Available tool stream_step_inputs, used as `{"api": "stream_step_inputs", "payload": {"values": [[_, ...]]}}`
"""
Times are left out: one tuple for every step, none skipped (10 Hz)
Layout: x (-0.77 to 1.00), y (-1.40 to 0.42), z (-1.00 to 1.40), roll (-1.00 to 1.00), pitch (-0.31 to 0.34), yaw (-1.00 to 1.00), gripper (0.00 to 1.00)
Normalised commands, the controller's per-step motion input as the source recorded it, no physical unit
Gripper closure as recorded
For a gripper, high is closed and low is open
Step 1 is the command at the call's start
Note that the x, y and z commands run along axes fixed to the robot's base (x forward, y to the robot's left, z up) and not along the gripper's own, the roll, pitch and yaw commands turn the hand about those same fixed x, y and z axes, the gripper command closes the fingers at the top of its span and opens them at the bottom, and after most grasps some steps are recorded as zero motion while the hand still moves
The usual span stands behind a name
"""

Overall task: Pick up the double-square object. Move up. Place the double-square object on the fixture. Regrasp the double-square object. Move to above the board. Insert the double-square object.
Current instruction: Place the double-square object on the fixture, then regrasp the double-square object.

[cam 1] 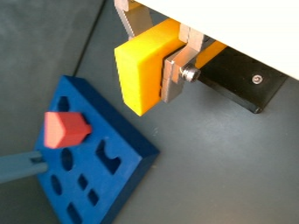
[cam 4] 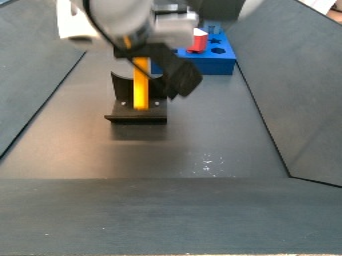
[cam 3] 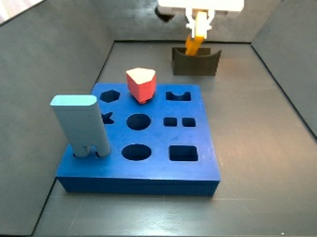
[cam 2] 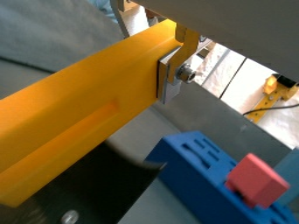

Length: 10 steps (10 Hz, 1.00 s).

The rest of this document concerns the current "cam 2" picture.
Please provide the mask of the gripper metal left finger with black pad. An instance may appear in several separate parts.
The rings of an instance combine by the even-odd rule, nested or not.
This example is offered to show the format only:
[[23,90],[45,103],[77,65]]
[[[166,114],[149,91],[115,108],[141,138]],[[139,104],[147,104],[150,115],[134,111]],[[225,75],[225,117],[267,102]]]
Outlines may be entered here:
[[110,0],[110,3],[111,3],[111,8],[113,8],[113,11],[115,13],[117,21],[118,21],[118,24],[121,26],[121,30],[123,32],[125,38],[129,38],[130,33],[129,33],[129,30],[127,30],[126,21],[125,21],[125,18],[123,18],[125,0]]

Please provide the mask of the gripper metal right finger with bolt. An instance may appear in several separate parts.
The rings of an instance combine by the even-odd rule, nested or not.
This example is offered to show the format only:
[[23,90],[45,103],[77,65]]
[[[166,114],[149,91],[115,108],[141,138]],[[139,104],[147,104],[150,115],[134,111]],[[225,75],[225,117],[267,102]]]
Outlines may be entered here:
[[201,34],[178,24],[175,39],[182,43],[158,62],[158,90],[157,97],[166,104],[179,93],[183,82],[191,82],[195,72],[187,60],[197,53]]

